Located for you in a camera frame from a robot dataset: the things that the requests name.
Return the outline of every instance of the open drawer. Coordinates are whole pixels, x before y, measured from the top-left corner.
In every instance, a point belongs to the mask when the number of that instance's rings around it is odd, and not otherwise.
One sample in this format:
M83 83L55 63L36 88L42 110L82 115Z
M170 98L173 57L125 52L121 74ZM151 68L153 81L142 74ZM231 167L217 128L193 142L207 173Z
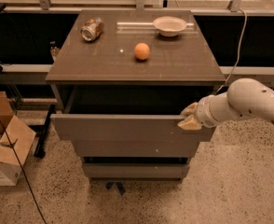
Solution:
M184 131L183 116L76 115L51 116L58 136L71 140L79 157L194 157L212 129Z

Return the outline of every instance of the small bottle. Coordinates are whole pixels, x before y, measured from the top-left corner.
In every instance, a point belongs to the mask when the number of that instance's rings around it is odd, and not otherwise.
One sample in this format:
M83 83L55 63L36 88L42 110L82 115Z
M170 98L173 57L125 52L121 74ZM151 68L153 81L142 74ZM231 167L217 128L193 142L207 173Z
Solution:
M101 18L92 18L85 23L80 32L83 39L85 39L86 41L93 41L103 31L103 27L104 24Z
M51 41L50 45L51 45L50 53L52 55L53 62L55 62L55 59L59 55L61 49L59 49L58 47L56 47L55 41Z

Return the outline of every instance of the cabinet top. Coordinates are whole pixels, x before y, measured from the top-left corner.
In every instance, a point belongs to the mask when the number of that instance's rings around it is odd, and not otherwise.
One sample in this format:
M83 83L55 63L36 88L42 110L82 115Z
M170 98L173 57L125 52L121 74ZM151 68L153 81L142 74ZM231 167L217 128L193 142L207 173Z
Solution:
M185 20L174 37L162 36L153 21L162 16ZM103 33L85 41L81 27L91 18L103 19ZM134 48L146 43L150 56L135 58ZM190 11L83 10L67 36L46 81L52 84L158 83L223 84L225 78Z

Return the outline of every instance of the drawer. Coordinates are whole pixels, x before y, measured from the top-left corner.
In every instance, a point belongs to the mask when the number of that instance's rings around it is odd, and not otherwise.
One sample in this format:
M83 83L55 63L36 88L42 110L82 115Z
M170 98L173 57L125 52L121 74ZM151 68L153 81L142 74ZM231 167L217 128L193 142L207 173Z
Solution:
M182 180L186 177L189 165L146 165L146 164L86 164L83 171L91 179L165 179Z
M199 142L213 129L184 131L183 116L75 115L51 116L58 136L71 140L79 157L194 157Z
M78 85L73 88L67 113L177 115L212 90L213 87L203 86Z

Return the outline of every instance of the black cable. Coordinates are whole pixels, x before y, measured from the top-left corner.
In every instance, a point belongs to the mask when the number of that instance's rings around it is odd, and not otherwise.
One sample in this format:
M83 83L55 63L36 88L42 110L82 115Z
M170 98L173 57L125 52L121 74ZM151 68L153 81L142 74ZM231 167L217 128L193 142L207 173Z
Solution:
M242 26L242 29L241 29L241 33L240 33L240 40L239 40L238 50L237 50L237 53L238 53L238 54L237 54L237 60L236 60L235 64L233 65L233 68L232 68L231 72L229 73L228 77L226 78L224 85L222 85L222 86L217 90L216 93L218 93L218 92L227 84L227 82L229 81L230 77L232 76L232 74L233 74L235 68L238 66L239 61L240 61L241 42L242 42L242 38L243 38L243 35L244 35L244 33L245 33L245 30L246 30L247 21L248 21L248 14L247 14L247 12L245 12L245 11L244 11L243 9L241 9L241 8L240 8L240 11L242 11L245 20L244 20L244 23L243 23L243 26Z
M21 34L20 34L19 30L17 29L18 24L13 20L13 18L10 16L10 14L5 11L5 8L6 8L5 4L3 4L2 6L0 6L0 12L3 12L3 13L5 13L7 15L8 19L12 22L12 26L11 27L14 27L15 34L17 35L17 38L18 38L19 42L22 42L22 40L21 40Z
M15 26L15 28L16 28L16 27L17 27L16 22L15 22L15 21L11 18L11 16L4 10L5 7L6 7L5 5L0 6L0 10L3 10L3 12L7 14L8 18L11 20L11 22L14 24L14 26ZM1 65L1 66L10 66L10 65L12 65L12 63L9 63L9 64L2 64L2 63L0 62L0 65ZM15 101L13 100L13 105L15 106L15 114L17 115L19 106L17 105L16 100L15 100Z
M0 8L3 9L3 12L7 15L7 17L8 17L8 18L10 19L10 21L12 22L12 24L13 24L13 26L14 26L14 29L15 29L15 32L16 32L16 35L17 35L19 41L22 42L22 35L20 34L20 31L17 29L17 28L18 28L18 24L17 24L16 21L12 18L12 16L10 16L10 14L7 13L7 12L4 10L5 7L6 7L6 6L3 5L3 7L0 7ZM31 30L31 28L30 28L30 25L28 24L28 21L27 21L26 19L24 19L23 21L24 21L24 24L25 24L25 26L26 26L26 28L27 28L25 31L27 31L28 34L29 34L29 36L31 37L31 41L32 41L33 44L34 44L35 50L38 52L38 54L40 54L41 52L40 52L40 50L39 50L39 48L38 48L38 46L37 46L37 44L36 44L36 42L35 42L35 39L34 39L34 37L33 37L33 32L32 32L32 30Z
M20 165L20 167L21 167L21 169L22 169L22 172L23 172L23 174L24 174L24 177L25 177L25 180L26 180L26 182L27 182L28 188L29 188L29 190L30 190L31 193L32 193L32 196L33 196L33 199L34 199L34 203L35 203L35 205L36 205L36 208L37 208L37 210L38 210L38 212L39 212L41 218L43 219L44 223L47 224L47 222L45 221L45 218L44 218L44 216L43 216L43 214L42 214L42 212L41 212L41 210L40 210L40 207L38 206L38 203L37 203L36 198L35 198L35 196L34 196L32 187L31 187L31 185L30 185L30 183L29 183L29 181L28 181L27 175L25 174L24 168L23 168L23 166L21 165L21 161L20 161L20 159L19 159L19 157L18 157L18 155L17 155L17 153L16 153L16 150L15 150L15 148L14 148L12 142L10 141L10 139L9 139L9 137L8 137L7 130L6 130L4 124L3 124L3 122L2 122L1 120L0 120L0 124L1 124L1 126L2 126L2 128L3 128L4 132L5 132L5 134L6 134L6 136L7 136L7 140L8 140L8 142L9 142L9 145L10 145L10 147L13 149L14 154L15 154L15 156L16 156L16 158L17 158L17 161L18 161L18 163L19 163L19 165Z

